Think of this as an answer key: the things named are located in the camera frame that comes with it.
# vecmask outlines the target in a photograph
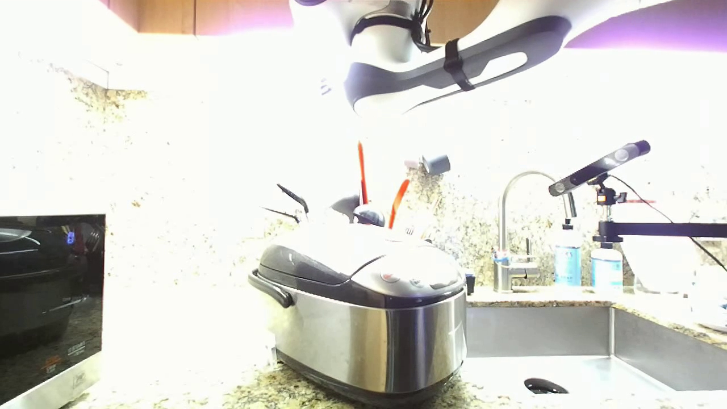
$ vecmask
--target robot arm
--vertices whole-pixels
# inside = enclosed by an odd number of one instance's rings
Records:
[[[573,37],[654,3],[662,0],[500,0],[443,45],[426,40],[433,0],[290,0],[290,11],[300,27],[336,26],[355,111],[408,111],[542,63]]]

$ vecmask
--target granite countertop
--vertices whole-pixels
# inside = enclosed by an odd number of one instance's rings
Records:
[[[133,298],[132,311],[121,310],[124,298]],[[127,294],[115,302],[111,298],[105,319],[105,339],[109,340],[105,343],[102,379],[69,409],[355,406],[274,361],[266,314],[259,311],[249,290],[209,290],[205,295],[175,290],[161,298],[161,306],[157,301],[158,294]],[[665,310],[684,310],[681,301],[659,301],[661,304],[654,301],[593,294],[479,294],[469,302],[492,306],[612,304],[727,347],[724,335],[690,326],[684,314],[662,314]],[[457,372],[433,406],[727,406],[727,393],[607,395],[583,403],[573,395],[501,395]]]

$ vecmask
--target stainless steel sink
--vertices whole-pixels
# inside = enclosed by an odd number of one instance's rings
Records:
[[[492,393],[727,391],[724,372],[727,351],[608,304],[468,310],[460,376]]]

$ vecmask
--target soap bottle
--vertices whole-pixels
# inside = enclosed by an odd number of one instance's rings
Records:
[[[570,219],[560,226],[554,244],[554,286],[582,286],[582,241]]]
[[[612,244],[599,244],[599,247],[591,253],[591,284],[596,294],[623,290],[623,255]]]

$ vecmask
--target faucet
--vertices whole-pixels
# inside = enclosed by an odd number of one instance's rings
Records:
[[[537,264],[536,261],[510,261],[510,255],[509,255],[509,235],[507,235],[507,195],[509,192],[518,185],[518,179],[523,177],[544,177],[554,185],[554,177],[550,177],[546,172],[540,172],[540,170],[525,170],[525,172],[518,172],[512,174],[501,195],[500,195],[500,220],[498,220],[498,253],[494,253],[494,290],[510,290],[510,274],[512,272],[536,272],[537,271]],[[564,195],[564,213],[565,219],[574,219],[574,201],[573,201],[573,193]]]

